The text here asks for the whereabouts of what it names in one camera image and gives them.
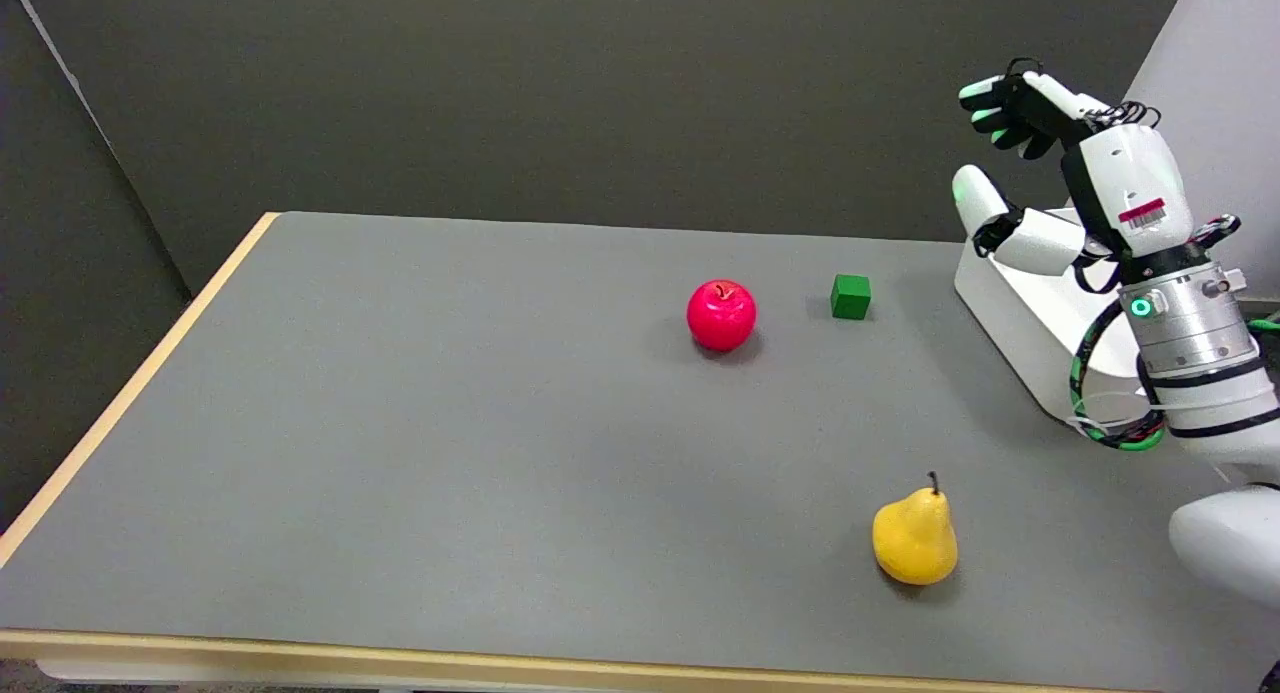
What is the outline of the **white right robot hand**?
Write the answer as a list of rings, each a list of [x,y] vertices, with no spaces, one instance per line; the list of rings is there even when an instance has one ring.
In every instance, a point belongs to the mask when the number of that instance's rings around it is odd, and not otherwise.
[[[951,191],[975,256],[1041,277],[1114,263],[1108,288],[1199,266],[1240,228],[1234,215],[1197,223],[1176,160],[1158,132],[1158,110],[1107,105],[1070,91],[1033,58],[963,87],[957,101],[975,132],[998,150],[1038,160],[1060,145],[1069,208],[1015,204],[979,167],[961,167]]]

